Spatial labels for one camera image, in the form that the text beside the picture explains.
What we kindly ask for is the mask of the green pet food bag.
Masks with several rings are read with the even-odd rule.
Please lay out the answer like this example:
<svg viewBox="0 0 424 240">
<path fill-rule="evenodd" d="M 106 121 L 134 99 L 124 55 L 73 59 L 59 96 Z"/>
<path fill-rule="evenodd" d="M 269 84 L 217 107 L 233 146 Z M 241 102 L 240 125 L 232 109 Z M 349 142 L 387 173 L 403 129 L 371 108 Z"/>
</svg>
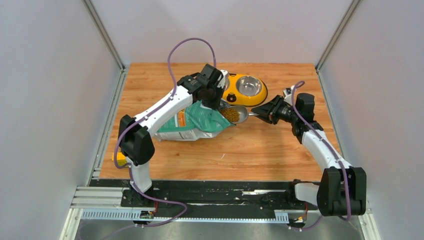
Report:
<svg viewBox="0 0 424 240">
<path fill-rule="evenodd" d="M 218 110 L 207 108 L 197 101 L 171 117 L 154 137 L 158 141 L 211 139 L 232 125 Z"/>
</svg>

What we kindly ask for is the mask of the grey metal scoop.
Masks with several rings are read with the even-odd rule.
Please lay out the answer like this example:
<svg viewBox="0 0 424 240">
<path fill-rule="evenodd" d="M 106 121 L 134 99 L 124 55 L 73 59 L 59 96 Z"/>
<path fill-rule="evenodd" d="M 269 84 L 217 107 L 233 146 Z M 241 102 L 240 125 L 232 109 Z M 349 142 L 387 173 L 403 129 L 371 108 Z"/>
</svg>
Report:
<svg viewBox="0 0 424 240">
<path fill-rule="evenodd" d="M 244 123 L 249 117 L 257 117 L 257 113 L 248 110 L 242 105 L 234 105 L 219 110 L 219 113 L 230 123 L 237 125 Z"/>
</svg>

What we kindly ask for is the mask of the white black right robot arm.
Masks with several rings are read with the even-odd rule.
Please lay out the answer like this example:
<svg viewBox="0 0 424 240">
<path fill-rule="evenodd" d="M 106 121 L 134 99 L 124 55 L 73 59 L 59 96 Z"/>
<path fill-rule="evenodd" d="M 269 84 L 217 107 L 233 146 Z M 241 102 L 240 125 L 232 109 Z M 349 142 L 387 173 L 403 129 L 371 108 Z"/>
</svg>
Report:
<svg viewBox="0 0 424 240">
<path fill-rule="evenodd" d="M 294 104 L 277 95 L 271 101 L 252 108 L 260 120 L 275 125 L 290 123 L 292 133 L 313 156 L 322 176 L 319 184 L 294 180 L 285 195 L 286 204 L 298 209 L 305 202 L 318 207 L 325 216 L 361 216 L 366 212 L 367 175 L 353 167 L 330 144 L 324 129 L 314 119 L 315 97 L 299 93 Z"/>
</svg>

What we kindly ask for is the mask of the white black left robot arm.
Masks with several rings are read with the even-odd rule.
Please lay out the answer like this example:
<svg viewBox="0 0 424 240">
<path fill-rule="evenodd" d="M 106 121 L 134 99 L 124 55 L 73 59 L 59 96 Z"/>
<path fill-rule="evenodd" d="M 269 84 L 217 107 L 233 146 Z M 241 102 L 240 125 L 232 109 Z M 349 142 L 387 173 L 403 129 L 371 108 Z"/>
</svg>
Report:
<svg viewBox="0 0 424 240">
<path fill-rule="evenodd" d="M 217 110 L 228 79 L 227 70 L 206 64 L 200 72 L 183 76 L 175 87 L 149 109 L 134 117 L 125 115 L 120 120 L 117 147 L 126 158 L 130 184 L 136 190 L 134 200 L 140 206 L 153 201 L 149 161 L 155 153 L 153 136 L 160 127 L 178 112 L 200 102 Z"/>
</svg>

